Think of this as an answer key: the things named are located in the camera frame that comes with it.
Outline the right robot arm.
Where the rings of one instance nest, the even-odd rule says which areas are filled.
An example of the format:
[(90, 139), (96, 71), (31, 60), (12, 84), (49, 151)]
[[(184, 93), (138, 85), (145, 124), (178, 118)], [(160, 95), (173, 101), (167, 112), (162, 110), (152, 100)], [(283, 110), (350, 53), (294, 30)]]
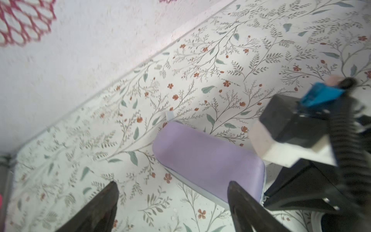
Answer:
[[(356, 84), (346, 78), (336, 86), (316, 83), (302, 98), (276, 94), (259, 121), (277, 144), (293, 146), (299, 159), (284, 168), (268, 189), (268, 200), (254, 206), (249, 223), (258, 232), (284, 232), (270, 210), (304, 209), (329, 219), (328, 231), (368, 232), (371, 229), (371, 167), (366, 157), (368, 132), (356, 130)], [(335, 166), (302, 157), (325, 136)]]

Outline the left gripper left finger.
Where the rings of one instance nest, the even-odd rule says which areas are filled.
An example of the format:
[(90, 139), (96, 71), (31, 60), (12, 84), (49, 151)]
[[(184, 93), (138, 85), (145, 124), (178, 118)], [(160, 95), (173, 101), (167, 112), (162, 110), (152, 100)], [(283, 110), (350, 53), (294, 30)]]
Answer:
[(113, 229), (119, 190), (110, 182), (57, 232), (110, 232)]

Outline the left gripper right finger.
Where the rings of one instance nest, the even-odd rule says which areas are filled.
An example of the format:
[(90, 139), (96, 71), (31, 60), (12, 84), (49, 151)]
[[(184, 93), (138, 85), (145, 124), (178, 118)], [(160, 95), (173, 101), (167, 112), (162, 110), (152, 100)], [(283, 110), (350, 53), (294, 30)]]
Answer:
[(228, 203), (237, 232), (288, 232), (265, 208), (236, 181), (228, 186)]

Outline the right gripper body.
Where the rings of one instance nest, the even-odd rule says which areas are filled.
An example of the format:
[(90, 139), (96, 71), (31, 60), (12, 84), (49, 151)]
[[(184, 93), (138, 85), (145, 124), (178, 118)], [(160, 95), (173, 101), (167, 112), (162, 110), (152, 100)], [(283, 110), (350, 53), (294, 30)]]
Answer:
[(264, 206), (271, 211), (311, 212), (315, 232), (369, 232), (371, 179), (328, 164), (299, 160), (282, 168), (267, 189)]

